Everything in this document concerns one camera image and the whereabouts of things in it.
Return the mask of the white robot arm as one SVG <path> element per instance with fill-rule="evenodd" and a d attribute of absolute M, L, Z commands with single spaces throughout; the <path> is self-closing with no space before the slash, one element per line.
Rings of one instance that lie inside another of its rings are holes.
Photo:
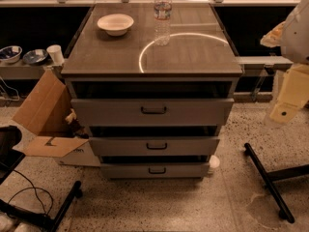
<path fill-rule="evenodd" d="M 309 0 L 301 0 L 286 19 L 265 34 L 260 44 L 279 46 L 281 55 L 292 61 L 269 119 L 278 124 L 290 122 L 309 102 Z"/>

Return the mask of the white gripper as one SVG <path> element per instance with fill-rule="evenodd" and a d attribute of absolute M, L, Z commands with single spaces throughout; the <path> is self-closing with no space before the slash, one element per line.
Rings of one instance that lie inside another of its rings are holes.
<path fill-rule="evenodd" d="M 269 118 L 278 124 L 289 123 L 309 101 L 309 66 L 292 64 L 284 73 L 277 103 L 272 107 Z"/>

